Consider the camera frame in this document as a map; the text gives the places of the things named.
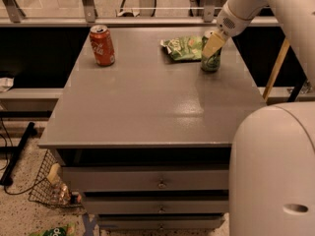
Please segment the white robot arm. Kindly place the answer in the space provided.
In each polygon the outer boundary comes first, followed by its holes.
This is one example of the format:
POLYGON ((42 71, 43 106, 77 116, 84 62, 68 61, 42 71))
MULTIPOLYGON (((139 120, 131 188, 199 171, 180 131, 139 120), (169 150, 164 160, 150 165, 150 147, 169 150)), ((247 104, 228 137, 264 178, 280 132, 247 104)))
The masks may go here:
MULTIPOLYGON (((315 0, 227 0, 212 56, 268 6, 315 84, 315 0)), ((315 236, 315 102, 263 107, 242 121, 229 162, 229 236, 315 236)))

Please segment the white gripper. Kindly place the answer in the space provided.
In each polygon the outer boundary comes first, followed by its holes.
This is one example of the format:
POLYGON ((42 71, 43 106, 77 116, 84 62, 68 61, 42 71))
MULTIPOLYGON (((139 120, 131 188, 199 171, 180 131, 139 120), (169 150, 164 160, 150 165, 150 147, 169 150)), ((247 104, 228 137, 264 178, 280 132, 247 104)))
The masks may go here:
POLYGON ((212 57, 222 48, 227 36, 241 34, 263 8, 263 0, 227 0, 217 17, 219 29, 207 30, 204 34, 207 42, 202 56, 212 57))

